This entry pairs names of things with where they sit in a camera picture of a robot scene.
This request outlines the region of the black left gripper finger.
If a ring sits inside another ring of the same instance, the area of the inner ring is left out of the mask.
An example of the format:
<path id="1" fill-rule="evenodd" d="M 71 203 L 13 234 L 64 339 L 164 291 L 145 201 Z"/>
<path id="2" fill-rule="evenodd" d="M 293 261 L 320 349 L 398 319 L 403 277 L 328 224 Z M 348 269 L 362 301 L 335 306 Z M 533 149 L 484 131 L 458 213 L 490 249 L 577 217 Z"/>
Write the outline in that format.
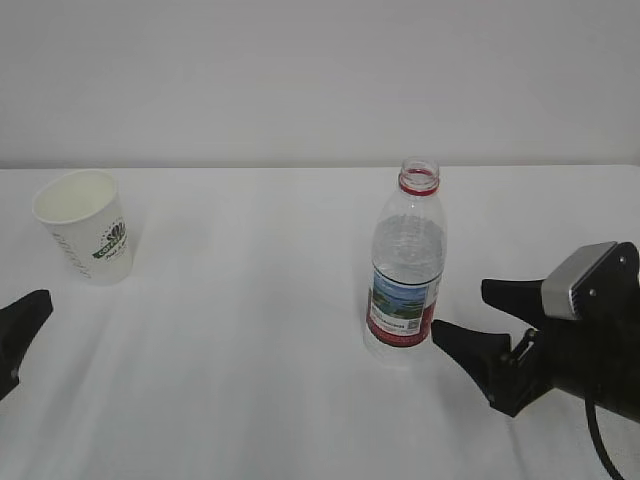
<path id="1" fill-rule="evenodd" d="M 19 385 L 22 361 L 52 312 L 51 294 L 45 289 L 30 292 L 1 309 L 1 400 Z"/>

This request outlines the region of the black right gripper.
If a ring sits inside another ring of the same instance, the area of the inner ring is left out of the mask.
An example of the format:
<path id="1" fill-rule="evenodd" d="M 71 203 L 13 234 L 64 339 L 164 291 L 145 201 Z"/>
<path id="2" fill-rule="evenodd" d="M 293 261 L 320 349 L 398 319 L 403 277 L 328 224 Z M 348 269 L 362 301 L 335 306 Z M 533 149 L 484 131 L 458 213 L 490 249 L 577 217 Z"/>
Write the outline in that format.
<path id="1" fill-rule="evenodd" d="M 474 381 L 492 408 L 515 416 L 552 389 L 622 416 L 639 413 L 639 251 L 617 245 L 578 288 L 577 321 L 545 315 L 542 280 L 483 279 L 485 304 L 530 330 L 511 350 L 508 334 L 434 320 L 435 345 Z"/>

